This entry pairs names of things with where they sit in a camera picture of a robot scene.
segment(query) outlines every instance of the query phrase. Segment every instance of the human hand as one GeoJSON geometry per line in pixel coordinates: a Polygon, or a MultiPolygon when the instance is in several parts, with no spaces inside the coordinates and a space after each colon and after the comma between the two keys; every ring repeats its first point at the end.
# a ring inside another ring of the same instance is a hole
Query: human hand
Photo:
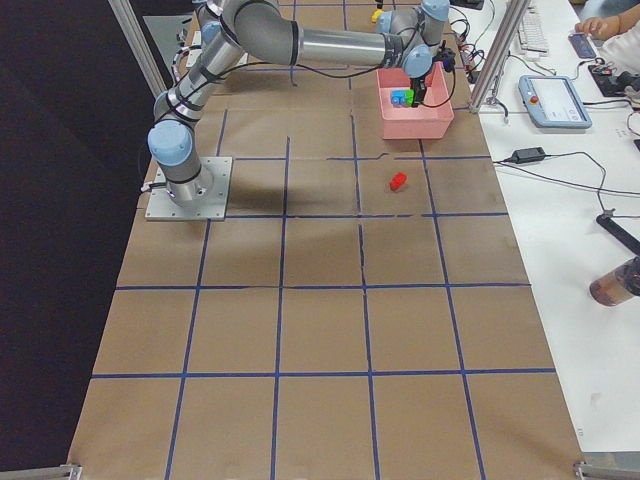
{"type": "Polygon", "coordinates": [[[597,40],[607,40],[618,32],[616,21],[616,17],[591,17],[576,23],[574,28],[576,32],[587,33],[597,40]]]}

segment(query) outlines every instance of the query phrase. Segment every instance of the blue tablet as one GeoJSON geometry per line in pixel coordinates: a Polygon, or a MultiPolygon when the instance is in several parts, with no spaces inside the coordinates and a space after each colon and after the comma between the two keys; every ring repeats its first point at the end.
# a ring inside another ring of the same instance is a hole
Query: blue tablet
{"type": "Polygon", "coordinates": [[[591,126],[591,118],[569,77],[524,75],[518,88],[536,126],[582,129],[591,126]]]}

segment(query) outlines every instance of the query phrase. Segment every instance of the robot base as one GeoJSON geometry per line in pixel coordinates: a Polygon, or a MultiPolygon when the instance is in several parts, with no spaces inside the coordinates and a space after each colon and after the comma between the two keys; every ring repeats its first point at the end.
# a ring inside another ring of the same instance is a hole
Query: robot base
{"type": "MultiPolygon", "coordinates": [[[[202,165],[213,175],[211,192],[192,207],[181,207],[171,200],[164,188],[151,191],[146,219],[150,221],[216,220],[222,221],[227,213],[229,184],[231,182],[231,157],[202,157],[202,165]]],[[[154,182],[164,182],[162,170],[158,168],[154,182]]]]}

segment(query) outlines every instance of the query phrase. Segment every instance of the white keyboard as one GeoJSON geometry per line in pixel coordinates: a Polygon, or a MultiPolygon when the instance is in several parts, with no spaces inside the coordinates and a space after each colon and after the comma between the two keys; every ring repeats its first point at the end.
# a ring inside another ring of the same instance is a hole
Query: white keyboard
{"type": "Polygon", "coordinates": [[[518,26],[518,46],[520,47],[520,53],[525,55],[528,53],[537,53],[542,56],[549,55],[549,44],[542,31],[540,13],[533,1],[524,12],[522,21],[518,26]]]}

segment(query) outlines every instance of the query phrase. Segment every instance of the pink box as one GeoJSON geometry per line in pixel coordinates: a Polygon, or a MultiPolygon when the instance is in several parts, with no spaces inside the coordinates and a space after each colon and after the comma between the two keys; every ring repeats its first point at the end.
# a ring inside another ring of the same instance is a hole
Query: pink box
{"type": "MultiPolygon", "coordinates": [[[[453,120],[451,102],[437,108],[419,106],[394,107],[391,91],[409,88],[409,77],[401,68],[379,69],[378,94],[382,114],[382,138],[397,140],[408,138],[442,138],[453,120]]],[[[426,78],[426,105],[439,105],[449,97],[442,63],[436,62],[426,78]]]]}

